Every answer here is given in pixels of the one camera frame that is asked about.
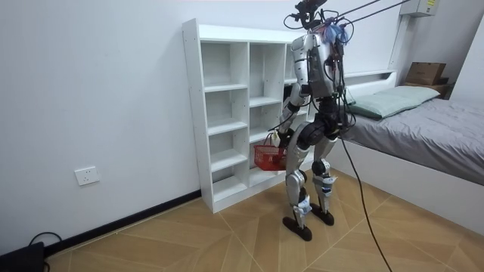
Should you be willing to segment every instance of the robot knee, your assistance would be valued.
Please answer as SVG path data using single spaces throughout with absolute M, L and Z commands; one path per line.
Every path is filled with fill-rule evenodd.
M 318 160 L 314 161 L 311 165 L 311 170 L 314 175 L 323 177 L 325 175 L 329 175 L 330 172 L 330 163 L 326 160 Z
M 302 171 L 295 171 L 293 173 L 290 173 L 286 177 L 286 186 L 288 187 L 298 187 L 301 188 L 304 186 L 304 183 L 306 182 L 306 173 L 303 174 Z

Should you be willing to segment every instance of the plastic basket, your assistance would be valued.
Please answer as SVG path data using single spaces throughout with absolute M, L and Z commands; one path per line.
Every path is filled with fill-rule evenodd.
M 286 170 L 286 150 L 282 147 L 275 147 L 269 141 L 270 135 L 265 139 L 263 145 L 254 146 L 254 162 L 264 171 L 283 171 Z

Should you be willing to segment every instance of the black cable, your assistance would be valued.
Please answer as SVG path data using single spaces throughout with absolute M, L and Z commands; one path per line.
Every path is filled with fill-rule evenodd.
M 335 13 L 335 14 L 336 14 L 335 18 L 339 17 L 339 15 L 340 15 L 340 13 L 339 13 L 338 11 L 332 11 L 332 10 L 323 10 L 323 9 L 321 9 L 321 10 L 322 10 L 322 12 L 321 12 L 321 18 L 323 19 L 323 21 L 326 21 L 326 17 L 325 17 L 325 15 L 324 15 L 324 12 L 331 12 L 331 13 Z
M 47 261 L 44 261 L 44 266 L 47 268 L 47 272 L 51 272 L 51 265 Z
M 387 7 L 387 8 L 381 9 L 381 10 L 379 10 L 379 11 L 375 11 L 374 13 L 369 14 L 369 15 L 367 15 L 367 16 L 360 17 L 360 18 L 358 18 L 358 19 L 356 19 L 356 20 L 353 20 L 352 22 L 353 22 L 353 23 L 356 23 L 356 22 L 358 22 L 359 20 L 363 20 L 363 19 L 366 19 L 366 18 L 368 18 L 368 17 L 372 17 L 372 16 L 373 16 L 373 15 L 375 15 L 375 14 L 379 14 L 380 12 L 383 12 L 383 11 L 389 10 L 390 8 L 394 8 L 394 7 L 398 6 L 398 5 L 401 5 L 401 4 L 406 3 L 406 2 L 408 2 L 408 1 L 410 1 L 410 0 L 404 0 L 404 1 L 399 2 L 399 3 L 397 3 L 397 4 L 391 5 L 391 6 Z
M 309 95 L 309 102 L 306 103 L 306 104 L 303 104 L 303 105 L 301 105 L 299 107 L 306 107 L 306 106 L 308 106 L 311 103 L 311 100 L 312 100 L 312 93 Z
M 343 27 L 346 27 L 348 24 L 351 25 L 351 36 L 348 38 L 348 40 L 346 42 L 342 42 L 339 38 L 337 38 L 341 43 L 343 43 L 344 45 L 347 44 L 349 41 L 351 41 L 351 39 L 353 38 L 353 35 L 355 34 L 355 25 L 353 24 L 353 22 L 351 20 L 348 20 L 346 18 L 342 18 L 341 20 L 345 20 L 347 21 L 348 23 L 346 24 L 343 24 Z
M 312 106 L 314 106 L 316 111 L 318 111 L 318 113 L 319 113 L 319 109 L 318 109 L 318 106 L 316 106 L 315 100 L 311 99 L 311 102 L 312 102 Z
M 326 75 L 326 77 L 331 80 L 332 82 L 334 82 L 334 79 L 332 79 L 328 74 L 327 74 L 327 71 L 326 71 L 326 64 L 324 65 L 323 67 L 323 71 L 324 71 L 324 74 Z
M 59 242 L 62 242 L 62 238 L 59 236 L 59 234 L 57 234 L 57 233 L 53 233 L 53 232 L 51 232 L 51 231 L 45 231 L 45 232 L 43 232 L 43 233 L 39 233 L 39 234 L 35 235 L 35 236 L 32 238 L 32 240 L 30 240 L 30 244 L 29 244 L 29 246 L 31 246 L 31 245 L 33 244 L 33 241 L 34 241 L 35 239 L 37 239 L 37 237 L 39 237 L 39 236 L 41 236 L 41 235 L 44 235 L 44 234 L 51 234 L 51 235 L 54 235 L 55 237 L 57 237 L 57 238 L 59 239 Z
M 293 117 L 293 115 L 294 115 L 294 112 L 290 113 L 289 117 L 287 117 L 287 119 L 285 119 L 285 120 L 284 120 L 284 121 L 283 121 L 281 124 L 276 125 L 274 128 L 271 128 L 271 129 L 269 129 L 268 131 L 273 131 L 273 130 L 275 130 L 276 128 L 278 128 L 278 127 L 282 126 L 282 124 L 284 124 L 285 122 L 289 121 L 289 119 L 290 119 L 291 117 Z
M 358 9 L 362 9 L 362 8 L 364 8 L 364 7 L 366 7 L 366 6 L 372 5 L 372 4 L 374 4 L 374 3 L 376 3 L 376 2 L 379 2 L 379 1 L 381 1 L 381 0 L 374 0 L 374 1 L 372 1 L 372 2 L 369 2 L 369 3 L 367 3 L 367 4 L 364 4 L 364 5 L 362 5 L 362 6 L 359 6 L 359 7 L 357 7 L 357 8 L 353 8 L 352 10 L 349 10 L 349 11 L 343 12 L 343 13 L 342 13 L 340 16 L 345 16 L 345 15 L 347 15 L 347 14 L 349 14 L 349 13 L 352 13 L 353 11 L 357 11 Z
M 287 18 L 289 18 L 289 17 L 290 17 L 290 15 L 287 15 L 287 16 L 284 18 L 284 21 L 282 22 L 282 23 L 283 23 L 283 24 L 284 24 L 284 25 L 285 25 L 285 26 L 286 26 L 288 29 L 292 29 L 292 30 L 298 30 L 298 29 L 303 29 L 303 28 L 304 28 L 303 26 L 301 26 L 301 27 L 291 27 L 291 26 L 288 26 L 288 25 L 286 24 L 286 20 L 287 20 Z
M 361 203 L 363 204 L 363 210 L 365 211 L 366 221 L 368 222 L 368 227 L 370 228 L 370 232 L 371 232 L 371 235 L 373 237 L 373 240 L 375 241 L 375 244 L 377 244 L 378 251 L 380 251 L 380 255 L 383 258 L 383 260 L 385 261 L 385 264 L 388 267 L 388 270 L 390 272 L 393 272 L 392 268 L 390 267 L 390 265 L 388 264 L 388 261 L 385 258 L 385 255 L 381 251 L 380 245 L 378 244 L 378 241 L 377 241 L 377 238 L 375 237 L 375 234 L 373 233 L 373 228 L 371 227 L 370 218 L 368 217 L 368 213 L 366 211 L 365 197 L 363 195 L 363 185 L 361 184 L 360 176 L 358 175 L 358 172 L 356 171 L 355 164 L 353 163 L 353 160 L 352 160 L 351 156 L 349 155 L 348 150 L 346 149 L 346 145 L 345 145 L 345 141 L 343 140 L 343 136 L 341 136 L 341 143 L 343 143 L 343 148 L 345 149 L 346 155 L 348 156 L 349 162 L 351 163 L 353 171 L 355 172 L 356 178 L 358 179 L 358 183 L 360 185 Z

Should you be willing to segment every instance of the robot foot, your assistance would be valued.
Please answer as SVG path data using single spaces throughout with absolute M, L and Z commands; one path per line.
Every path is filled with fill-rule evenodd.
M 320 206 L 311 203 L 311 212 L 319 217 L 326 225 L 334 225 L 334 217 L 330 212 L 324 213 Z
M 286 226 L 290 231 L 294 232 L 295 234 L 299 235 L 303 240 L 309 242 L 312 240 L 312 232 L 308 227 L 304 227 L 301 229 L 297 224 L 297 221 L 292 218 L 282 218 L 282 224 Z

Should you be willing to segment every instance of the robot leg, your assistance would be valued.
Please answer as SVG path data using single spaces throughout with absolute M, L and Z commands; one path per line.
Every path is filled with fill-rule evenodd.
M 309 150 L 297 146 L 297 138 L 307 123 L 301 124 L 287 147 L 286 162 L 286 191 L 294 219 L 283 218 L 282 222 L 289 230 L 299 235 L 303 240 L 310 241 L 312 233 L 306 226 L 306 215 L 311 211 L 309 195 L 304 188 L 307 180 L 306 174 L 299 169 Z
M 312 163 L 313 178 L 316 193 L 318 194 L 319 206 L 311 204 L 312 213 L 318 216 L 326 225 L 334 225 L 334 217 L 330 213 L 330 196 L 333 192 L 333 184 L 337 178 L 330 176 L 330 164 L 326 156 L 333 149 L 337 138 L 333 140 L 325 138 L 315 146 L 315 161 Z

